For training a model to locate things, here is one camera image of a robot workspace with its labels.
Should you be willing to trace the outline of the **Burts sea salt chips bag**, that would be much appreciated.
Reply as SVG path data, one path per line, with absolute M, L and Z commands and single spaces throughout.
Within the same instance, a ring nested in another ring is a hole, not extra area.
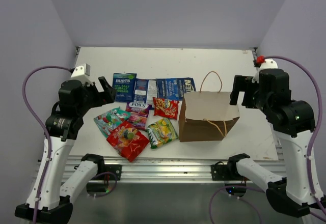
M 116 90 L 116 102 L 132 102 L 136 73 L 114 73 L 113 88 Z

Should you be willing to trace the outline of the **brown paper bag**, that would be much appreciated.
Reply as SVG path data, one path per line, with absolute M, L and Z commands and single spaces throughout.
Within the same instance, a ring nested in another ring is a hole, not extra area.
M 202 88 L 183 97 L 178 119 L 181 142 L 222 141 L 240 118 L 238 105 L 230 104 L 230 92 Z

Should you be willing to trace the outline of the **blue Kettle chips bag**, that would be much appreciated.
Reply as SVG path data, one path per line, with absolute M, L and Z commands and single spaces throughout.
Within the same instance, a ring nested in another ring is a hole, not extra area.
M 195 92 L 193 78 L 162 78 L 156 79 L 158 98 L 181 101 L 184 94 Z

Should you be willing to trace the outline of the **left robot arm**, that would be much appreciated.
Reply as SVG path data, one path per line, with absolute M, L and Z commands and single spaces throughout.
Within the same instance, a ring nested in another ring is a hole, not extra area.
M 71 79 L 62 83 L 59 101 L 52 107 L 45 123 L 44 150 L 35 185 L 15 216 L 33 223 L 68 223 L 73 204 L 93 178 L 107 174 L 104 158 L 86 154 L 71 177 L 62 182 L 66 162 L 84 121 L 92 108 L 115 101 L 116 91 L 105 77 L 99 77 L 103 91 L 94 84 Z

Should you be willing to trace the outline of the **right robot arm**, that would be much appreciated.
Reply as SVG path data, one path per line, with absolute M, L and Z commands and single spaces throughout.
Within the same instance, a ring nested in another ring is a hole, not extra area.
M 309 176 L 306 165 L 308 160 L 314 165 L 308 151 L 317 129 L 313 109 L 305 101 L 291 99 L 289 75 L 282 69 L 263 69 L 257 75 L 235 76 L 230 104 L 236 105 L 243 92 L 242 105 L 259 109 L 266 116 L 282 146 L 286 176 L 270 172 L 245 153 L 229 158 L 227 174 L 231 179 L 245 177 L 254 182 L 275 211 L 292 217 L 308 215 L 311 208 L 325 206 L 316 171 L 311 170 Z

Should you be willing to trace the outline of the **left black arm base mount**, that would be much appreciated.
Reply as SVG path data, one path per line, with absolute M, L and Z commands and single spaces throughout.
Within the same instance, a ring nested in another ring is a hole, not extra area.
M 121 174 L 122 174 L 122 165 L 120 164 L 105 164 L 102 168 L 100 173 L 110 172 L 117 177 L 117 181 L 120 181 Z M 99 177 L 100 180 L 103 181 L 114 181 L 115 177 L 113 175 L 103 175 Z

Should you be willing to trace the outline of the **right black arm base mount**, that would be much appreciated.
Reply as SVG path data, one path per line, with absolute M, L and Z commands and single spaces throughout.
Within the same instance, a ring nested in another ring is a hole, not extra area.
M 240 177 L 231 173 L 229 167 L 223 161 L 218 161 L 210 166 L 211 178 L 213 181 L 235 181 Z

